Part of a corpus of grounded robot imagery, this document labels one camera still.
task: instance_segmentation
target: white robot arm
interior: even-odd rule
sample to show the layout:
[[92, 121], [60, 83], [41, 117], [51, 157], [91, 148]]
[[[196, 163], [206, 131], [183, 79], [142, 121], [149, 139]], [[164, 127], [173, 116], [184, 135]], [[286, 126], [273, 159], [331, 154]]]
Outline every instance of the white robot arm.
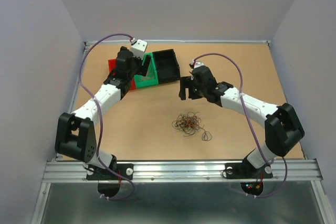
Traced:
[[[143, 40], [132, 41], [130, 50], [121, 47], [116, 58], [116, 67], [94, 95], [102, 115], [126, 95], [136, 74], [146, 76], [151, 60], [146, 57], [143, 61], [146, 48], [147, 42]], [[63, 113], [58, 120], [56, 152], [104, 169], [96, 155], [94, 126], [98, 121], [99, 111], [93, 99], [72, 113]], [[116, 169], [117, 158], [114, 155], [99, 151], [99, 157], [109, 168]]]
[[188, 98], [206, 98], [208, 102], [215, 103], [223, 108], [232, 109], [245, 115], [242, 98], [246, 112], [250, 118], [265, 128], [265, 143], [259, 149], [249, 153], [241, 164], [232, 164], [233, 170], [227, 178], [248, 178], [258, 172], [261, 167], [276, 156], [284, 157], [305, 135], [302, 125], [290, 104], [278, 106], [253, 98], [227, 82], [217, 82], [210, 69], [196, 62], [190, 77], [182, 77], [180, 81], [181, 100], [186, 99], [185, 90], [188, 88]]

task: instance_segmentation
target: white wall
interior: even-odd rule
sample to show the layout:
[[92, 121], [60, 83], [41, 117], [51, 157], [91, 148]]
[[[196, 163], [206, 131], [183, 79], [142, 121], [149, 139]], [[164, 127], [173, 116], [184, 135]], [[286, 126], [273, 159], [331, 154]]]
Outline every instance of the white wall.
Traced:
[[295, 0], [271, 42], [286, 97], [306, 131], [301, 141], [317, 158], [336, 212], [336, 0]]
[[62, 0], [85, 41], [124, 31], [143, 39], [271, 39], [294, 0]]
[[61, 0], [0, 9], [0, 223], [30, 223], [83, 48]]

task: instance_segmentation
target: black bin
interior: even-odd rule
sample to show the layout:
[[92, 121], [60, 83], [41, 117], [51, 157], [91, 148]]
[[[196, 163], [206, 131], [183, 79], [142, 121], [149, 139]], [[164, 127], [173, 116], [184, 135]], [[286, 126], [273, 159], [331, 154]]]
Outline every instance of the black bin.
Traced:
[[153, 52], [159, 84], [178, 81], [181, 77], [173, 49]]

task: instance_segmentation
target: red box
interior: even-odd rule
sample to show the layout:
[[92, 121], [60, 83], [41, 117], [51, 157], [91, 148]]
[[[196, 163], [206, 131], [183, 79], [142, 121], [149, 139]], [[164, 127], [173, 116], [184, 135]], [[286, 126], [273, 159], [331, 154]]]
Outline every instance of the red box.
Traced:
[[[113, 68], [116, 67], [116, 63], [115, 63], [116, 61], [115, 60], [116, 59], [109, 60], [109, 71], [110, 72], [112, 71]], [[133, 79], [132, 82], [131, 82], [131, 88], [130, 88], [130, 90], [134, 90], [134, 89], [136, 89], [136, 86], [135, 86], [135, 81]]]

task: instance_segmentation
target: wire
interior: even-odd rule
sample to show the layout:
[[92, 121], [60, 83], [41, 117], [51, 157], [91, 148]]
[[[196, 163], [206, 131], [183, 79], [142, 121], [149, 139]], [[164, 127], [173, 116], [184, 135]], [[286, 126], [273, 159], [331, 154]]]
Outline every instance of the wire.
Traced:
[[258, 188], [261, 186], [261, 184], [263, 183], [263, 179], [264, 179], [264, 177], [263, 177], [263, 175], [262, 175], [262, 173], [260, 173], [260, 175], [261, 175], [261, 177], [260, 177], [260, 183], [259, 183], [259, 185], [258, 185]]
[[121, 186], [121, 178], [118, 178], [118, 184], [119, 184], [119, 188], [120, 188], [120, 186]]
[[[229, 60], [229, 61], [236, 67], [236, 69], [238, 70], [239, 77], [240, 77], [239, 97], [240, 97], [241, 105], [242, 105], [243, 110], [244, 110], [244, 114], [245, 114], [245, 117], [246, 117], [246, 121], [247, 121], [247, 123], [248, 123], [248, 126], [249, 126], [249, 128], [250, 128], [250, 130], [251, 130], [252, 136], [253, 136], [253, 138], [254, 138], [254, 140], [255, 140], [255, 142], [256, 142], [257, 148], [258, 148], [259, 153], [260, 153], [261, 157], [263, 158], [264, 162], [265, 162], [266, 164], [272, 164], [273, 161], [269, 162], [269, 161], [265, 158], [264, 153], [263, 153], [263, 151], [261, 150], [261, 147], [260, 147], [260, 144], [259, 144], [259, 141], [258, 141], [256, 132], [255, 132], [254, 129], [253, 129], [253, 126], [252, 126], [252, 123], [251, 123], [251, 119], [250, 119], [249, 113], [248, 113], [247, 108], [246, 108], [246, 106], [245, 106], [245, 102], [244, 102], [244, 99], [243, 99], [243, 74], [242, 74], [242, 71], [240, 70], [240, 68], [239, 68], [239, 66], [237, 65], [237, 63], [235, 63], [230, 57], [228, 57], [228, 56], [226, 56], [226, 55], [224, 55], [224, 54], [219, 54], [219, 53], [217, 53], [217, 52], [211, 52], [211, 53], [203, 54], [203, 55], [200, 55], [200, 56], [196, 57], [196, 58], [194, 59], [194, 64], [193, 64], [193, 65], [196, 64], [196, 60], [198, 60], [198, 59], [200, 59], [200, 58], [202, 58], [202, 57], [205, 57], [205, 56], [209, 56], [209, 55], [217, 55], [217, 56], [224, 57], [225, 59]], [[263, 195], [263, 196], [257, 196], [257, 198], [267, 198], [267, 197], [269, 197], [269, 196], [274, 195], [276, 192], [279, 191], [279, 189], [280, 189], [280, 188], [284, 185], [284, 183], [286, 182], [286, 180], [287, 180], [287, 174], [288, 174], [288, 167], [287, 167], [287, 162], [286, 162], [285, 158], [282, 157], [282, 159], [283, 159], [283, 162], [284, 162], [284, 164], [285, 164], [285, 177], [284, 177], [284, 180], [282, 181], [281, 185], [280, 185], [276, 190], [274, 190], [273, 192], [271, 192], [271, 193], [269, 193], [269, 194], [266, 194], [266, 195]]]
[[[261, 178], [261, 176], [262, 176], [262, 173], [260, 173], [260, 178]], [[255, 181], [255, 183], [257, 183], [258, 180], [259, 180], [259, 175], [258, 175], [257, 180]]]
[[186, 134], [184, 136], [192, 136], [201, 129], [203, 130], [202, 140], [210, 141], [212, 135], [209, 131], [204, 129], [204, 125], [203, 127], [200, 126], [201, 118], [196, 115], [197, 113], [198, 112], [188, 112], [187, 114], [180, 114], [177, 119], [172, 122], [172, 126], [174, 129], [183, 131]]
[[126, 195], [126, 196], [123, 196], [123, 197], [120, 197], [120, 198], [109, 198], [109, 197], [106, 197], [105, 195], [100, 195], [100, 197], [102, 198], [105, 198], [107, 200], [119, 200], [119, 199], [126, 199], [128, 197], [130, 197], [134, 191], [135, 191], [135, 185], [133, 183], [133, 181], [131, 181], [130, 179], [128, 178], [125, 178], [123, 177], [122, 175], [120, 175], [119, 173], [116, 173], [115, 171], [111, 170], [102, 160], [101, 158], [99, 157], [99, 150], [100, 150], [100, 145], [101, 145], [101, 140], [102, 140], [102, 137], [103, 137], [103, 114], [102, 114], [102, 111], [101, 111], [101, 107], [100, 107], [100, 104], [99, 102], [96, 100], [96, 97], [95, 95], [82, 83], [82, 72], [83, 72], [83, 66], [84, 66], [84, 63], [85, 63], [85, 60], [86, 58], [88, 57], [89, 53], [93, 50], [93, 48], [96, 47], [96, 45], [100, 44], [102, 41], [108, 39], [108, 38], [111, 38], [111, 37], [114, 37], [114, 36], [127, 36], [130, 38], [130, 41], [133, 39], [133, 37], [129, 34], [124, 34], [124, 33], [117, 33], [117, 34], [110, 34], [108, 36], [105, 36], [104, 38], [98, 40], [96, 43], [94, 43], [92, 45], [92, 47], [88, 50], [88, 52], [85, 54], [82, 62], [81, 62], [81, 65], [80, 65], [80, 69], [79, 69], [79, 74], [78, 74], [78, 79], [79, 79], [79, 84], [82, 86], [82, 88], [92, 97], [93, 101], [95, 102], [96, 106], [97, 106], [97, 111], [98, 111], [98, 116], [99, 116], [99, 122], [100, 122], [100, 132], [99, 132], [99, 139], [98, 139], [98, 144], [97, 144], [97, 150], [96, 150], [96, 155], [97, 155], [97, 159], [98, 161], [100, 162], [100, 164], [106, 169], [108, 170], [110, 173], [112, 173], [114, 176], [120, 178], [120, 179], [123, 179], [123, 180], [126, 180], [128, 181], [131, 186], [132, 186], [132, 191]]

